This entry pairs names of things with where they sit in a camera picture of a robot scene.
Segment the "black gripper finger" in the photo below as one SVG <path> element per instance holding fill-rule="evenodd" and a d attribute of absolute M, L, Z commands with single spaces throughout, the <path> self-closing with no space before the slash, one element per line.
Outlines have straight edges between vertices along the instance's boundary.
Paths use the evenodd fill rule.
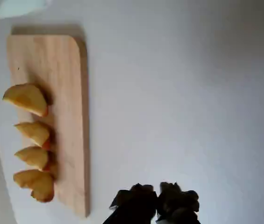
<path fill-rule="evenodd" d="M 182 191 L 175 183 L 161 182 L 157 199 L 158 224 L 198 224 L 199 195 L 194 190 Z"/>
<path fill-rule="evenodd" d="M 105 224 L 150 224 L 156 214 L 157 194 L 152 185 L 139 183 L 117 192 Z"/>

